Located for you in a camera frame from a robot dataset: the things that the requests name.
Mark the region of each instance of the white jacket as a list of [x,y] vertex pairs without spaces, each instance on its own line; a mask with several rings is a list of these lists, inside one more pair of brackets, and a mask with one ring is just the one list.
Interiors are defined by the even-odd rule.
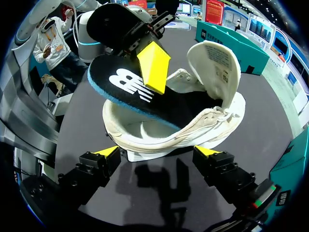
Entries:
[[[55,24],[53,25],[52,28],[54,34],[56,34],[56,37],[54,37],[51,29],[49,29],[46,33],[42,33],[41,29],[39,29],[38,41],[33,50],[33,55],[36,61],[38,63],[43,63],[43,61],[46,61],[48,70],[52,70],[54,67],[56,67],[71,52],[70,47],[64,40],[63,33],[70,29],[72,25],[72,18],[67,17],[67,20],[65,22],[63,22],[58,17],[52,17],[52,19],[55,20]],[[51,54],[47,58],[44,58],[43,51],[45,49],[45,46],[47,44],[55,44],[55,43],[57,45],[60,44],[63,45],[63,49],[57,52],[55,48],[51,46]]]

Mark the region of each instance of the poster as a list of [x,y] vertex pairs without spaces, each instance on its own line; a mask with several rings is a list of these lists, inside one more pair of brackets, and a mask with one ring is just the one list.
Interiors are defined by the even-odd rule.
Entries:
[[207,0],[205,21],[216,25],[222,25],[224,3],[217,0]]
[[250,25],[249,30],[254,34],[260,36],[263,40],[270,43],[270,39],[273,33],[273,28],[271,28],[270,24],[267,25],[264,20],[259,20],[258,17],[254,19],[253,17],[250,18]]
[[137,0],[137,1],[131,1],[129,2],[129,5],[136,5],[140,6],[144,9],[147,9],[147,0]]

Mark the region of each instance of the new balance logo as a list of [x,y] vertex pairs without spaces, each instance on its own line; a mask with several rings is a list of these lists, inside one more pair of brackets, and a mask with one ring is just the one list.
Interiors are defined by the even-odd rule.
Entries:
[[118,69],[116,73],[117,75],[112,75],[109,78],[114,86],[117,86],[130,94],[138,92],[140,99],[146,102],[151,101],[154,93],[143,84],[143,79],[141,77],[126,69]]

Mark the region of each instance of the dark gray table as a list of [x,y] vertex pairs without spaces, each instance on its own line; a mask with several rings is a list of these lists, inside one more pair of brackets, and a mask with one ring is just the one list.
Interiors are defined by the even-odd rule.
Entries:
[[[166,29],[161,42],[172,57],[169,73],[178,68],[190,72],[185,55],[196,44],[194,38],[194,30]],[[284,152],[292,132],[265,78],[243,74],[238,91],[246,99],[245,117],[215,149],[234,154],[244,170],[256,173],[259,184]],[[87,80],[76,89],[59,134],[56,175],[74,168],[84,152],[114,145],[105,136],[104,101]],[[80,210],[117,225],[182,225],[202,231],[229,218],[234,207],[215,188],[207,186],[192,163],[192,152],[186,152],[137,163],[122,159],[106,188],[99,188]]]

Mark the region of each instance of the blue insole edge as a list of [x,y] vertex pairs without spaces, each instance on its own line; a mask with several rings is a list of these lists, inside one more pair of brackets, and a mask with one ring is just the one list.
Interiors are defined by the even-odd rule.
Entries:
[[126,104],[125,102],[123,102],[123,101],[121,101],[121,100],[119,100],[119,99],[117,99],[117,98],[111,96],[111,95],[108,94],[107,92],[105,92],[102,88],[100,88],[100,87],[93,81],[93,79],[92,79],[92,77],[91,77],[91,75],[90,75],[90,66],[89,66],[88,71],[87,71],[87,78],[88,78],[88,81],[89,81],[90,85],[92,86],[92,88],[93,88],[97,93],[99,93],[101,96],[103,96],[104,98],[110,100],[111,102],[113,102],[113,103],[115,103],[115,104],[117,104],[117,105],[120,105],[120,106],[122,106],[122,107],[125,107],[125,108],[127,108],[127,109],[129,109],[129,110],[132,110],[132,111],[134,111],[134,112],[136,112],[136,113],[139,113],[139,114],[141,114],[141,115],[145,115],[145,116],[154,118],[154,119],[156,119],[156,120],[158,120],[158,121],[164,123],[165,125],[167,125],[167,126],[169,126],[169,127],[174,128],[174,129],[176,129],[176,130],[181,130],[181,128],[177,127],[176,125],[174,125],[174,124],[172,124],[172,123],[170,123],[170,122],[168,122],[168,121],[166,121],[166,120],[164,120],[164,119],[162,119],[162,118],[159,118],[159,117],[157,117],[157,116],[155,116],[155,115],[152,115],[152,114],[149,114],[149,113],[147,113],[147,112],[145,112],[145,111],[142,111],[142,110],[140,110],[140,109],[138,109],[138,108],[136,108],[136,107],[132,107],[131,105]]

